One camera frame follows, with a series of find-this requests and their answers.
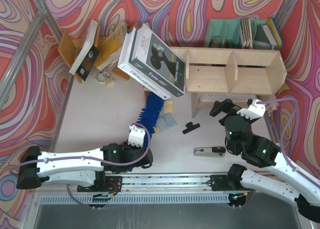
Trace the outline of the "blue microfiber duster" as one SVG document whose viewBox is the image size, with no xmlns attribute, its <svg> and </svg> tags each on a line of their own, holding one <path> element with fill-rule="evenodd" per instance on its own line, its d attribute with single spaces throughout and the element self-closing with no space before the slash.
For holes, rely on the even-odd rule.
<svg viewBox="0 0 320 229">
<path fill-rule="evenodd" d="M 154 128 L 157 124 L 160 112 L 164 106 L 164 100 L 150 92 L 147 96 L 145 107 L 141 110 L 137 123 L 143 125 L 149 132 L 150 137 L 155 132 Z"/>
</svg>

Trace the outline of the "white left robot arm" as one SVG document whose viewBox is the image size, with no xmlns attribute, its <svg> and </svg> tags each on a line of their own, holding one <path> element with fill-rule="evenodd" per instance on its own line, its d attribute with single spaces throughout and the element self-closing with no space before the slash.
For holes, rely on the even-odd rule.
<svg viewBox="0 0 320 229">
<path fill-rule="evenodd" d="M 106 173 L 121 174 L 152 166 L 150 142 L 154 129 L 140 123 L 129 126 L 127 141 L 79 152 L 48 152 L 29 147 L 21 156 L 16 188 L 37 189 L 44 184 L 77 185 L 85 191 L 103 191 Z"/>
</svg>

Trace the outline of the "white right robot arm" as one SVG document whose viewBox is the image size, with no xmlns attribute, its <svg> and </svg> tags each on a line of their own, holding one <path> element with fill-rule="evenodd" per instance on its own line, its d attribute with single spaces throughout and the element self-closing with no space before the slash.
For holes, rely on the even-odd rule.
<svg viewBox="0 0 320 229">
<path fill-rule="evenodd" d="M 221 112 L 225 113 L 218 121 L 225 129 L 224 146 L 198 147 L 193 150 L 193 154 L 223 156 L 229 152 L 234 156 L 241 156 L 248 164 L 265 169 L 280 178 L 275 180 L 259 175 L 245 166 L 234 163 L 223 183 L 211 182 L 212 190 L 221 191 L 224 186 L 228 186 L 236 191 L 261 191 L 290 204 L 303 217 L 319 223 L 320 180 L 289 159 L 283 139 L 274 143 L 252 131 L 252 124 L 265 113 L 275 110 L 279 102 L 279 99 L 249 99 L 248 107 L 242 108 L 229 98 L 215 101 L 209 114 L 216 117 Z"/>
</svg>

